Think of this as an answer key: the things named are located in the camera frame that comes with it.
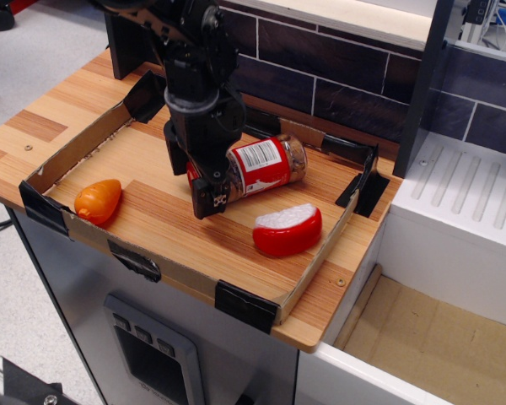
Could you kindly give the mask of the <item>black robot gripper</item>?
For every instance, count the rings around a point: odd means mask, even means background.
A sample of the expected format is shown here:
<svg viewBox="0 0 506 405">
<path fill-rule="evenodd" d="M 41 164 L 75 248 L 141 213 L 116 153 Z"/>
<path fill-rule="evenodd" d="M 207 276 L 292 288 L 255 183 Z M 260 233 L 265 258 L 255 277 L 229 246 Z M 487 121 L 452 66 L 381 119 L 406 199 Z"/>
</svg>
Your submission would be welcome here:
<svg viewBox="0 0 506 405">
<path fill-rule="evenodd" d="M 217 90 L 203 101 L 181 99 L 164 92 L 170 120 L 164 135 L 175 176 L 192 163 L 201 176 L 191 182 L 193 211 L 197 219 L 223 213 L 229 202 L 227 152 L 241 138 L 246 108 L 235 90 Z"/>
</svg>

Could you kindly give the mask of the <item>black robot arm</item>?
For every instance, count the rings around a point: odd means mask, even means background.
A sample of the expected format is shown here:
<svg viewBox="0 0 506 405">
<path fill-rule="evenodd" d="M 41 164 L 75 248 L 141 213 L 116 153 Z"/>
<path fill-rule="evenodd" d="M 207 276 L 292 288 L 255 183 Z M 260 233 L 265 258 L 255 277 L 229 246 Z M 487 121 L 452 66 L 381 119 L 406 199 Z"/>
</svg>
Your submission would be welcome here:
<svg viewBox="0 0 506 405">
<path fill-rule="evenodd" d="M 241 138 L 246 107 L 231 78 L 239 51 L 225 31 L 215 1 L 96 1 L 96 8 L 145 29 L 164 68 L 164 136 L 175 175 L 188 168 L 198 219 L 229 202 L 229 149 Z"/>
</svg>

